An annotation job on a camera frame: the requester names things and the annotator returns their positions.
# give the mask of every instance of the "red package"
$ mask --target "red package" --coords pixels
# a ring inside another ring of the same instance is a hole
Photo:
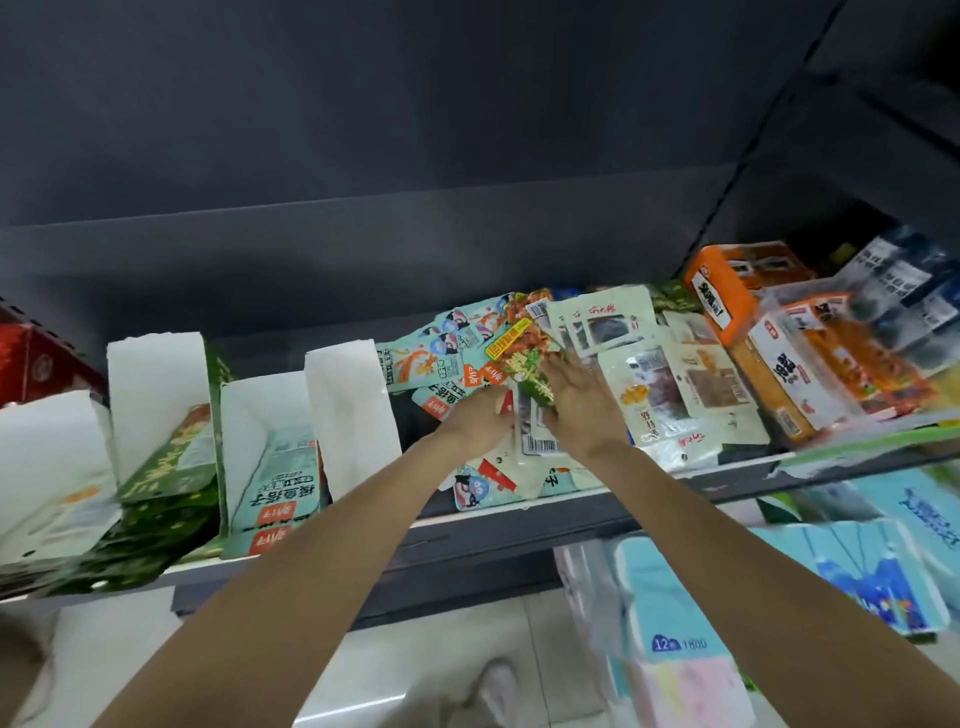
[[[36,327],[0,324],[0,406],[91,389],[102,398],[104,378]]]

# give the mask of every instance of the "hand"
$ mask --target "hand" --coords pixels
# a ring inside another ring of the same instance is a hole
[[[505,387],[484,387],[457,405],[437,428],[436,435],[445,439],[446,447],[459,456],[458,463],[480,457],[499,445],[514,426],[514,413],[498,414]]]
[[[543,423],[577,462],[589,467],[604,448],[630,445],[627,423],[599,367],[584,367],[572,353],[568,361],[545,358],[540,371],[556,408],[543,410]]]

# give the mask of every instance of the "person's right hand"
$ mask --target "person's right hand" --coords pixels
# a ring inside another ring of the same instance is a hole
[[[554,407],[543,410],[543,423],[564,449],[589,467],[590,459],[610,445],[630,445],[627,423],[599,367],[587,368],[576,353],[569,360],[547,357],[540,365]]]

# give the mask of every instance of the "shoe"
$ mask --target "shoe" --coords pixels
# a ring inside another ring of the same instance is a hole
[[[514,666],[502,657],[490,660],[477,678],[473,701],[490,712],[496,725],[502,728],[516,726],[519,689]]]

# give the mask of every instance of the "yellow label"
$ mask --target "yellow label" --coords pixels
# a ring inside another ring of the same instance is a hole
[[[511,345],[523,335],[523,332],[527,330],[531,324],[533,324],[533,321],[530,319],[520,319],[517,321],[513,326],[508,328],[499,339],[487,347],[487,356],[493,359],[493,361],[496,361],[503,352],[509,349]]]

